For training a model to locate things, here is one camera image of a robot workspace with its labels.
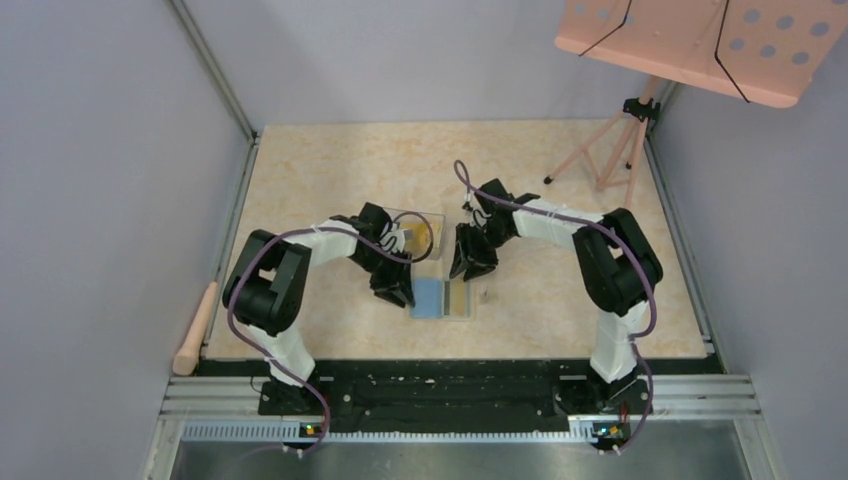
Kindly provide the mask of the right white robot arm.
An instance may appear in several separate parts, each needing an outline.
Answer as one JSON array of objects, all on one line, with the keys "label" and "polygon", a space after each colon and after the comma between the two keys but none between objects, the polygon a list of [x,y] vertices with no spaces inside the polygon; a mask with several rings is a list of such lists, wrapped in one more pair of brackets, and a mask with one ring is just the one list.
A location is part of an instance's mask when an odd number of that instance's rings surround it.
[{"label": "right white robot arm", "polygon": [[527,193],[508,193],[499,179],[469,186],[479,207],[455,229],[450,278],[468,282],[493,272],[497,250],[514,238],[532,238],[573,251],[585,290],[599,310],[584,402],[612,412],[636,381],[638,338],[656,326],[654,288],[664,272],[634,215],[617,208],[580,213]]}]

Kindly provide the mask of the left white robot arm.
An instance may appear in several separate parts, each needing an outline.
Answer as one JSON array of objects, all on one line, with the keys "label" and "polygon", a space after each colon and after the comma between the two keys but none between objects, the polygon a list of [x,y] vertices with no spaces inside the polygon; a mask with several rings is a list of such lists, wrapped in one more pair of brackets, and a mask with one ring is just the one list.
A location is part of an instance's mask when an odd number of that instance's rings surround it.
[{"label": "left white robot arm", "polygon": [[260,353],[269,366],[265,395],[297,413],[328,410],[320,386],[309,379],[316,362],[295,322],[311,270],[349,259],[369,274],[374,295],[413,307],[411,266],[396,219],[367,202],[353,216],[335,215],[309,228],[249,236],[222,294],[231,332]]}]

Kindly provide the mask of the clear plastic card box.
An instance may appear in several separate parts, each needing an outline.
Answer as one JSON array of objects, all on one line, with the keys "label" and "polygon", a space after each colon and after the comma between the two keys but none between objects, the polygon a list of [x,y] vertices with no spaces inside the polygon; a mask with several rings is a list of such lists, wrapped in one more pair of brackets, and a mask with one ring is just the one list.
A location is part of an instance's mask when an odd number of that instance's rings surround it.
[{"label": "clear plastic card box", "polygon": [[402,209],[387,208],[393,226],[381,234],[380,245],[394,252],[407,252],[413,259],[442,259],[446,217],[443,214],[408,213]]}]

